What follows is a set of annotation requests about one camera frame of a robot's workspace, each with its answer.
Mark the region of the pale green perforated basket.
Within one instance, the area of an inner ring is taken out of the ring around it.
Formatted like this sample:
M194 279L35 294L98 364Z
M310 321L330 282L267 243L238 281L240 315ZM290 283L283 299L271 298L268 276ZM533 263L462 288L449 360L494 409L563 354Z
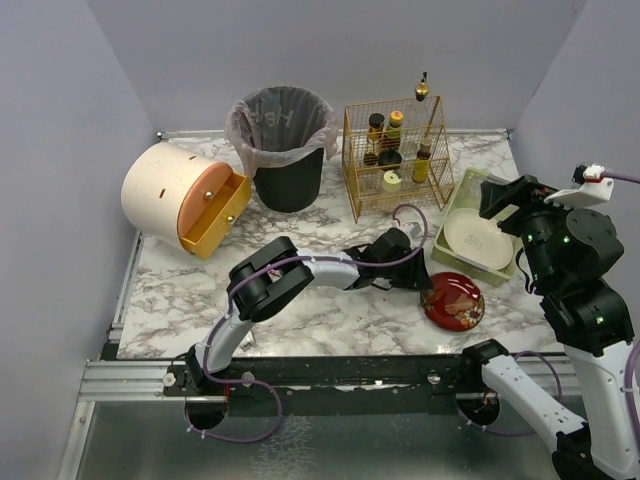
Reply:
M465 174L467 172L477 172L478 174L481 175L486 175L487 179L486 180L491 180L494 181L496 183L505 183L506 181L502 178L499 178L495 175L492 175L484 170L479 170L479 169L475 169L475 168L467 168L464 172L464 175L462 177L462 179L464 178ZM453 211L455 211L456 209L460 209L461 207L457 205L456 202L456 194L460 185L460 182L458 184L458 186L456 187L456 189L454 190L453 196L451 198L450 204L447 207L447 209L445 210L445 217L444 220L442 222L442 225L440 226L438 233L436 235L436 239L434 241L434 246L432 248L432 253L431 253L431 258L447 267L451 267L454 268L460 272L462 272L463 274L469 276L469 277L473 277L477 280L480 280L482 282L485 282L489 285L492 285L494 287L500 286L508 281L511 280L511 278L514 276L515 272L516 272L516 262L515 262L515 254L517 253L517 251L519 250L519 248L522 246L522 242L509 235L511 237L511 240L513 241L513 247L514 247L514 253L512 256L512 260L511 262L503 269L501 270L490 270L487 269L486 267L482 267L478 264L475 264L461 256L458 256L457 254L455 254L449 247L445 236L444 236L444 221L447 217L448 214L452 213ZM505 219L509 214L513 213L515 211L515 208L513 206L511 207L507 207L504 210L502 210L496 217L490 219L490 220L494 220L496 222L498 222L499 220L503 220Z

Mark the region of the cream round plate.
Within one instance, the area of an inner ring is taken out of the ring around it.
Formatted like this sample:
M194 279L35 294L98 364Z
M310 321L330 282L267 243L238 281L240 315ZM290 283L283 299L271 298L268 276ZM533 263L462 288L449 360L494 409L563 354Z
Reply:
M496 221L481 218L475 209L460 208L448 214L444 236L455 254L487 269L501 270L512 260L511 237L500 231Z

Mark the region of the cream cylindrical shaker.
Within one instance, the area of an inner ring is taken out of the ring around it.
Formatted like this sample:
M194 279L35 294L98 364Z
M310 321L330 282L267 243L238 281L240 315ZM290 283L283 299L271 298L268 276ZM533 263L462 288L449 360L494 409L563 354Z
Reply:
M385 195L397 194L402 186L402 178L395 170L385 171L382 177L382 188Z

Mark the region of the red floral small plate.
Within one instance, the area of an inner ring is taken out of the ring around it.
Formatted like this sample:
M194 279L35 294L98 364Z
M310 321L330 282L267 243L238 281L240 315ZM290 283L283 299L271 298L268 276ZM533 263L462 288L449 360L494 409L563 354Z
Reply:
M431 277L432 288L420 294L426 317L438 328L462 333L477 327L485 313L479 287L467 276L440 272Z

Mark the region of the small yellow label bottle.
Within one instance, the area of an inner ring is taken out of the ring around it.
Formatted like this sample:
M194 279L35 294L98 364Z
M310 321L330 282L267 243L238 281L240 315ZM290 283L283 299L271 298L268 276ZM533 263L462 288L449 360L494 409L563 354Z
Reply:
M413 163L411 179L416 184L422 184L427 179L431 159L431 146L431 138L425 135L420 142L416 152L416 160Z

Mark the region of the black lid glass jar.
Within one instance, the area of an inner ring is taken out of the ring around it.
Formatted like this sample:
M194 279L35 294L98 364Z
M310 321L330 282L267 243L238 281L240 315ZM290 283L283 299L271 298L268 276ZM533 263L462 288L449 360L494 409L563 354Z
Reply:
M402 162L402 155L393 148L382 151L378 156L378 167L383 172L398 170Z

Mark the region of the clear oil bottle gold cap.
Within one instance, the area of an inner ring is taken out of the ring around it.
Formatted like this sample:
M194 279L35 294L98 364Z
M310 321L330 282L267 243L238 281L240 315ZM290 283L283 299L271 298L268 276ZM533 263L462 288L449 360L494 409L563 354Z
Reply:
M398 152L402 156L402 162L407 163L415 156L416 144L422 137L422 124L427 107L426 97L430 87L428 84L428 72L422 73L422 78L414 87L411 99L401 99L397 101L397 108L403 114L400 126L400 145Z

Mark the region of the green sauce bottle yellow cap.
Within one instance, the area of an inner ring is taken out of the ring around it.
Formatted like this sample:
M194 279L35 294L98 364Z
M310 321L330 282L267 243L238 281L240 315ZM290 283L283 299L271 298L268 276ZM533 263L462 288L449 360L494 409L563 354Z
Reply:
M380 145L380 152L398 150L401 144L401 130L404 121L402 111L394 110L390 114L389 123L385 129Z

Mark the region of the amber spice jar grey lid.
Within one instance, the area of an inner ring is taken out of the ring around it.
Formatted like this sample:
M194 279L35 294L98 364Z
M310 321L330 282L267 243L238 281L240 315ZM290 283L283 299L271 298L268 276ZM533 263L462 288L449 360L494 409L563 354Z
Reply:
M385 117L381 113L373 113L368 118L366 149L363 163L367 167L375 166L378 162L379 144L384 130Z

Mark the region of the clear drinking glass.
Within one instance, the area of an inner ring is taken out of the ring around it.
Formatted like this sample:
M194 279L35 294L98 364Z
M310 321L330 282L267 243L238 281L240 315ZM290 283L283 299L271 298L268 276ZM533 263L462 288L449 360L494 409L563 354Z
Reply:
M486 179L486 175L467 172L460 182L456 194L457 205L461 208L477 209L481 202L481 186Z

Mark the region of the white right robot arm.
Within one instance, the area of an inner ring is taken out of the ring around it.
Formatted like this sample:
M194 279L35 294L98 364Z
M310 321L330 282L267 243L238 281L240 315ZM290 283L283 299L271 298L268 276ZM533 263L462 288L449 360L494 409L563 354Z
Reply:
M604 279L624 248L597 209L617 180L592 164L575 169L570 189L531 175L481 186L480 216L523 243L533 291L571 362L585 412L567 410L492 339L463 351L462 378L506 400L544 441L563 479L639 475L639 346L626 302Z

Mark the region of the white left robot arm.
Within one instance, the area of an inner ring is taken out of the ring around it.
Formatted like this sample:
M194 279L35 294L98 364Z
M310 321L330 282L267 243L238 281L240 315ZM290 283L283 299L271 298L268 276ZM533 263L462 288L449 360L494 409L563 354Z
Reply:
M213 383L206 375L230 365L252 327L279 314L307 288L431 288L424 258L427 238L425 219L393 219L392 227L375 241L336 254L299 249L287 236L275 238L229 272L226 311L205 339L187 352L186 375L197 391L206 389Z

